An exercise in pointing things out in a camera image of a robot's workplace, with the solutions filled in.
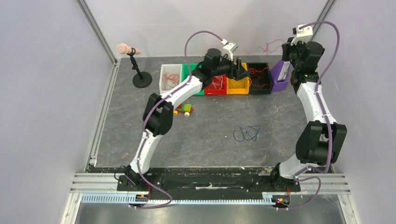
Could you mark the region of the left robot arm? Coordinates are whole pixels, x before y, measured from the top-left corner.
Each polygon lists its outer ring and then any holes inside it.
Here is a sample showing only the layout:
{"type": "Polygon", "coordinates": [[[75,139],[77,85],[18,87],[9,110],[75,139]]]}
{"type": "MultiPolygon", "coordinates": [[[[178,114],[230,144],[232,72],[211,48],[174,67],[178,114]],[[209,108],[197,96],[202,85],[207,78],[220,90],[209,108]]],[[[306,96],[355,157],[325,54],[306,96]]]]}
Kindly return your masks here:
{"type": "Polygon", "coordinates": [[[225,75],[229,79],[241,80],[250,74],[242,65],[240,57],[231,58],[230,53],[221,53],[211,48],[203,61],[195,69],[187,65],[190,75],[179,85],[165,94],[152,94],[143,114],[142,138],[135,157],[126,167],[125,178],[134,190],[145,188],[145,174],[150,167],[150,161],[160,139],[171,129],[173,111],[189,97],[209,86],[213,78],[225,75]]]}

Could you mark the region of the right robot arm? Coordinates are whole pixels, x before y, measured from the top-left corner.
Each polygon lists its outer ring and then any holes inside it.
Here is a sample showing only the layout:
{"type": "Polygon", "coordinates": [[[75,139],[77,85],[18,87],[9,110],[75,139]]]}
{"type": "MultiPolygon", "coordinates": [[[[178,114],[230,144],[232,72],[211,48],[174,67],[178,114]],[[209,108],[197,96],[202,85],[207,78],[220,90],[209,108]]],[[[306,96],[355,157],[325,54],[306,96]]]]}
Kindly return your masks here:
{"type": "Polygon", "coordinates": [[[324,47],[290,37],[282,49],[282,60],[293,67],[290,82],[302,102],[307,125],[296,142],[295,154],[271,171],[269,183],[275,190],[296,185],[297,177],[308,170],[323,166],[327,173],[337,161],[347,134],[346,126],[330,114],[323,99],[316,69],[324,47]]]}

